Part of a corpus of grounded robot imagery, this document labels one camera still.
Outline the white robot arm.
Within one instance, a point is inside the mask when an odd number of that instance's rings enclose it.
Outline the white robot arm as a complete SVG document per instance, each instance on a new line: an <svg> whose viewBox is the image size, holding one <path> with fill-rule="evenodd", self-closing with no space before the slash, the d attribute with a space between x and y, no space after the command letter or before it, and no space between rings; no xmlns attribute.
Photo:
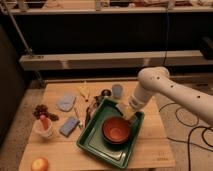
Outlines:
<svg viewBox="0 0 213 171"><path fill-rule="evenodd" d="M213 96L172 81L165 67L144 68L138 73L138 84L129 97L129 105L138 111L155 93L170 98L213 127Z"/></svg>

